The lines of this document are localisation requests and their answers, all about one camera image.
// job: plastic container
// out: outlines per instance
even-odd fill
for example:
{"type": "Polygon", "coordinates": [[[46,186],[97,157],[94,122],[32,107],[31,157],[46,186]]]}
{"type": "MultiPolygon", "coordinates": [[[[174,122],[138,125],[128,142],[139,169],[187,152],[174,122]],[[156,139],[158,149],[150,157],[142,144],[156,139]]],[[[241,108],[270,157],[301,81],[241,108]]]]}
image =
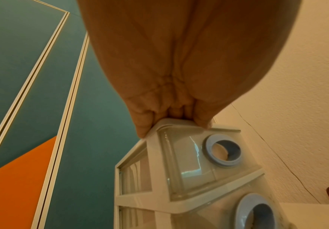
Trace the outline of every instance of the plastic container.
{"type": "Polygon", "coordinates": [[[164,119],[115,168],[115,229],[295,229],[237,128],[164,119]]]}

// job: orange triangle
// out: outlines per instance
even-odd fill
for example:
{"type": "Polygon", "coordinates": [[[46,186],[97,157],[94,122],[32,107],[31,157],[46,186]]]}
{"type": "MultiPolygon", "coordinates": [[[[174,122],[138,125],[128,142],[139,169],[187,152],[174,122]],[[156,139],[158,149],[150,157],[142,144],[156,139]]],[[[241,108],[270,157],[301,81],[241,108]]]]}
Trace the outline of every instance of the orange triangle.
{"type": "Polygon", "coordinates": [[[31,227],[55,140],[0,168],[0,229],[31,227]]]}

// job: circular ring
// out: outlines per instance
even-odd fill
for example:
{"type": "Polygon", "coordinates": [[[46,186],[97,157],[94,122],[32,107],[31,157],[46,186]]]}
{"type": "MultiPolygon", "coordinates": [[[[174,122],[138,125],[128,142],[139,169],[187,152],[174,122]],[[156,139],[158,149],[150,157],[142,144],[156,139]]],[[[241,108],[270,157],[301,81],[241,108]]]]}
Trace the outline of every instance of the circular ring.
{"type": "Polygon", "coordinates": [[[209,160],[219,166],[234,166],[237,165],[241,160],[241,149],[235,141],[224,134],[213,134],[206,139],[205,144],[205,155],[208,156],[209,160]],[[221,160],[215,157],[212,153],[212,146],[214,144],[220,144],[228,151],[228,159],[221,160]]]}
{"type": "Polygon", "coordinates": [[[244,196],[236,209],[235,229],[244,229],[249,214],[253,212],[252,229],[276,229],[273,210],[268,201],[259,194],[250,193],[244,196]]]}

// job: teal panel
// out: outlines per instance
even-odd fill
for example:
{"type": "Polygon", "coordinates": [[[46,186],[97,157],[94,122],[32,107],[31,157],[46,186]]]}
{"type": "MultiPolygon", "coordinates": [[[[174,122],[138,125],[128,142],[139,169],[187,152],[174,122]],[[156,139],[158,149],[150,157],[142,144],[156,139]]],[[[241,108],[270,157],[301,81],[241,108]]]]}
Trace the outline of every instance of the teal panel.
{"type": "Polygon", "coordinates": [[[32,0],[0,0],[0,123],[63,15],[32,0]]]}
{"type": "Polygon", "coordinates": [[[47,4],[55,6],[57,8],[66,10],[71,14],[75,14],[76,16],[80,16],[79,7],[76,0],[41,0],[47,4]]]}
{"type": "Polygon", "coordinates": [[[114,166],[137,141],[89,46],[45,228],[113,228],[114,166]]]}
{"type": "Polygon", "coordinates": [[[56,136],[85,32],[69,15],[0,146],[0,167],[56,136]]]}

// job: textured wall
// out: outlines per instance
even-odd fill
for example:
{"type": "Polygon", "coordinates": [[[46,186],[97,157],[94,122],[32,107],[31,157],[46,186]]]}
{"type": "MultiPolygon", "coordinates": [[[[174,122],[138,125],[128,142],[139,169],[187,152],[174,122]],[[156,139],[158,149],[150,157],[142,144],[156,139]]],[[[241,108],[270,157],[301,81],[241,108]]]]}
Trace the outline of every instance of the textured wall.
{"type": "Polygon", "coordinates": [[[216,118],[243,129],[280,201],[329,203],[329,1],[303,1],[273,68],[216,118]]]}

